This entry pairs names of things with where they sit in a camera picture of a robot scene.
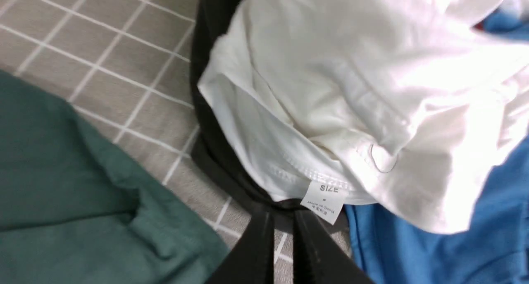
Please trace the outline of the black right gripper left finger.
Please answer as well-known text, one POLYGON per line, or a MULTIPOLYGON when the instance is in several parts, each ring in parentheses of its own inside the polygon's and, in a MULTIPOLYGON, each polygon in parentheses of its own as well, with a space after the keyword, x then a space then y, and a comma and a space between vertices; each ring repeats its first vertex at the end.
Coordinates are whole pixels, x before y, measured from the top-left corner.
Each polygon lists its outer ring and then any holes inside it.
POLYGON ((274 283, 274 217, 268 207, 255 207, 242 237, 206 283, 274 283))

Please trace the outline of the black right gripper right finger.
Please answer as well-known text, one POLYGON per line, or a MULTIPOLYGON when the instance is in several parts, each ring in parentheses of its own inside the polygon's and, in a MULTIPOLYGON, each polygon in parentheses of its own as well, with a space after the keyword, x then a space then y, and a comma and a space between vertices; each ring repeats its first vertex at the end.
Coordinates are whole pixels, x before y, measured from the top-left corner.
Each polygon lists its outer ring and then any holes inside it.
POLYGON ((293 283, 372 284, 327 233, 312 211, 296 211, 293 219, 293 283))

